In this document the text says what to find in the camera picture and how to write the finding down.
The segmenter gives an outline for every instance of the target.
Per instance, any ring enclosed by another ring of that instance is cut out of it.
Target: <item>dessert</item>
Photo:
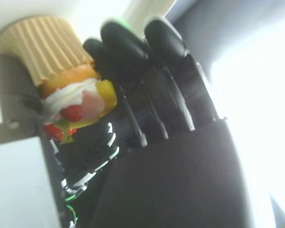
[[[26,66],[44,101],[45,129],[51,135],[57,132],[59,140],[70,141],[72,129],[95,123],[117,104],[112,83],[101,81],[93,58],[64,19],[42,16],[16,22],[0,35],[0,53]]]

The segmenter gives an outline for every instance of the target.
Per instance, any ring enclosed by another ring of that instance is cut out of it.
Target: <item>bright light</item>
[[[285,21],[212,67],[213,86],[240,157],[285,212]]]

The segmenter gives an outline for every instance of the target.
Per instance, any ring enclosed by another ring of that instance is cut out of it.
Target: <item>beige cupcake wrapper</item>
[[[94,62],[71,25],[51,16],[25,19],[8,27],[0,35],[0,53],[20,59],[35,86],[73,67]]]

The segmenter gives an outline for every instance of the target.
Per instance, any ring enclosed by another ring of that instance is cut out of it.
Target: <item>whipped cream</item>
[[[58,89],[44,100],[44,117],[45,121],[51,122],[57,120],[59,112],[71,105],[82,104],[82,91],[89,90],[92,92],[98,92],[96,83],[99,80],[95,78],[89,78],[83,82],[76,82],[69,84],[61,89]]]

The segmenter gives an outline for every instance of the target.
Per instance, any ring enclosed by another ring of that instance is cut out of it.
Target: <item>ceiling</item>
[[[109,18],[124,18],[139,35],[148,15],[165,15],[175,0],[0,0],[0,32],[11,23],[36,15],[56,15],[71,22],[79,38],[100,37]]]

